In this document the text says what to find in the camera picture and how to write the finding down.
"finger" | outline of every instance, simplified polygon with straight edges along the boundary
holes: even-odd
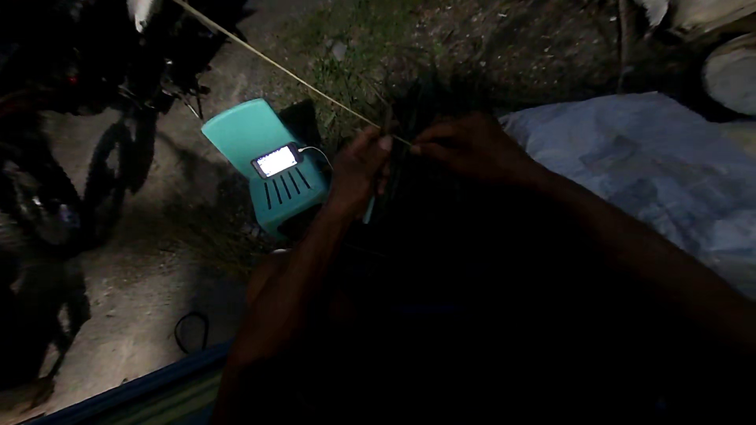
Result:
[[[458,134],[457,126],[453,123],[439,123],[431,126],[418,135],[414,144],[427,143],[437,138],[453,138]]]
[[[389,164],[389,161],[386,161],[386,163],[383,164],[383,169],[381,170],[381,178],[378,180],[378,195],[383,195],[383,193],[386,191],[386,186],[389,183],[389,177],[391,177],[391,166]]]
[[[383,136],[377,143],[373,143],[367,147],[364,159],[367,171],[370,174],[378,172],[380,167],[389,158],[392,144],[393,140],[391,136]]]
[[[347,147],[349,151],[356,154],[358,152],[362,152],[367,148],[367,146],[370,144],[370,141],[378,137],[378,134],[380,134],[380,129],[377,129],[375,127],[365,127],[362,129],[361,132],[357,133],[355,136],[355,140],[352,141],[352,143]]]
[[[453,156],[451,149],[436,143],[416,144],[410,148],[410,152],[415,155],[433,158],[441,163],[449,163]]]

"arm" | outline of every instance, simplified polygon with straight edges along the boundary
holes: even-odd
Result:
[[[321,288],[349,225],[365,211],[374,177],[389,157],[391,139],[376,141],[377,136],[376,129],[362,132],[336,157],[328,200],[245,314],[223,371],[213,423],[235,422],[242,412],[254,410],[249,404],[255,400],[243,397],[243,386],[265,383],[244,382],[243,377],[278,354],[305,324],[310,300]]]
[[[555,200],[617,269],[637,276],[661,301],[721,340],[756,352],[754,303],[648,226],[536,163],[492,117],[475,113],[432,126],[415,144],[415,154],[460,174],[529,188]]]

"smartphone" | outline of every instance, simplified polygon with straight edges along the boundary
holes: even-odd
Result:
[[[302,155],[297,151],[294,143],[289,143],[251,161],[252,166],[255,167],[262,178],[278,174],[300,162],[302,162]]]

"phone screen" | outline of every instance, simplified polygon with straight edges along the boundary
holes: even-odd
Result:
[[[281,172],[291,166],[296,165],[296,158],[294,153],[288,146],[284,146],[279,150],[270,152],[264,157],[260,157],[257,160],[257,165],[262,170],[265,177],[270,177],[277,172]]]

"black cable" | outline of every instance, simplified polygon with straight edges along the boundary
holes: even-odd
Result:
[[[184,319],[195,316],[200,318],[200,320],[205,324],[205,332],[202,336],[202,349],[207,348],[207,333],[210,331],[210,320],[205,316],[203,313],[200,312],[189,312],[184,317],[178,319],[176,322],[176,326],[173,328],[173,337],[176,338],[176,344],[178,344],[178,348],[181,349],[184,354],[189,354],[189,350],[184,347],[184,344],[181,343],[181,339],[178,337],[178,326],[181,325],[181,323],[184,321]]]

